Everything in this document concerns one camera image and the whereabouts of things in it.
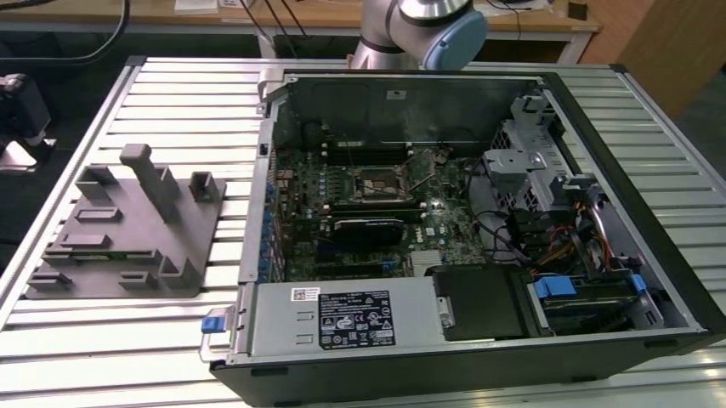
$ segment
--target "circuit board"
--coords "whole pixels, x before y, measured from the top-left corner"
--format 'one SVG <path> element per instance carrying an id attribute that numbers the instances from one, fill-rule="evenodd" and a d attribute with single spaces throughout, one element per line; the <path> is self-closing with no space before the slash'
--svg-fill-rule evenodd
<path id="1" fill-rule="evenodd" d="M 461 195 L 466 158 L 448 159 L 446 150 L 412 147 L 401 166 L 330 166 L 318 152 L 280 150 L 276 182 L 281 191 L 285 281 L 412 276 L 408 254 L 436 250 L 441 264 L 481 264 L 484 246 Z M 414 207 L 396 245 L 372 251 L 336 252 L 329 208 L 389 201 Z M 366 211 L 369 218 L 385 212 Z M 357 273 L 381 266 L 382 275 Z M 344 275 L 321 274 L 344 270 Z"/>

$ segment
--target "power supply label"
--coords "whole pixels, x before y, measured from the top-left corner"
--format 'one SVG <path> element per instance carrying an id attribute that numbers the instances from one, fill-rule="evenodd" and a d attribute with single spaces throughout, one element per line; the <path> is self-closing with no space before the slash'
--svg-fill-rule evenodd
<path id="1" fill-rule="evenodd" d="M 388 291 L 321 293 L 317 311 L 322 350 L 396 344 Z"/>

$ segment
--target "aluminum extrusion table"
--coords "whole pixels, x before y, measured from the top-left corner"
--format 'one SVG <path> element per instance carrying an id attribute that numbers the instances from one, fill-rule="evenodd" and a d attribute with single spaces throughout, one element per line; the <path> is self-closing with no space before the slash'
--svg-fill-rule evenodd
<path id="1" fill-rule="evenodd" d="M 265 68 L 344 68 L 338 60 L 135 59 L 110 89 L 67 168 L 0 280 L 2 407 L 245 406 L 200 362 L 200 317 L 233 302 L 253 168 L 257 76 Z M 726 187 L 627 73 L 607 66 L 474 64 L 555 71 L 653 212 L 726 309 Z M 22 300 L 45 244 L 79 196 L 86 164 L 130 176 L 117 155 L 146 143 L 178 178 L 228 183 L 202 293 L 193 299 Z M 573 156 L 585 168 L 575 147 Z M 224 335 L 212 346 L 226 347 Z M 726 342 L 652 360 L 607 380 L 381 399 L 337 406 L 723 406 Z"/>

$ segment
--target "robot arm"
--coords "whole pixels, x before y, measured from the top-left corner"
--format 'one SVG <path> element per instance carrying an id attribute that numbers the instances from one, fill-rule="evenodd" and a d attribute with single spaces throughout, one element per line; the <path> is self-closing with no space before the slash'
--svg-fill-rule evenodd
<path id="1" fill-rule="evenodd" d="M 460 70 L 486 36 L 472 0 L 365 0 L 350 68 Z"/>

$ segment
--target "blue release tab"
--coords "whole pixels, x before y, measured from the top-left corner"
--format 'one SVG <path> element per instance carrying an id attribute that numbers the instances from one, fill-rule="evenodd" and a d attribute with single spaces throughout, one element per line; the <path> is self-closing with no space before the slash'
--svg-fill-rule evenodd
<path id="1" fill-rule="evenodd" d="M 645 281 L 643 280 L 643 277 L 640 275 L 632 274 L 631 275 L 631 282 L 632 282 L 632 286 L 635 287 L 635 292 L 639 295 L 645 293 L 647 286 L 645 286 Z"/>
<path id="2" fill-rule="evenodd" d="M 549 296 L 573 296 L 577 294 L 567 276 L 544 276 L 533 282 L 533 291 L 538 299 Z"/>
<path id="3" fill-rule="evenodd" d="M 206 316 L 201 319 L 201 333 L 224 333 L 224 316 Z"/>

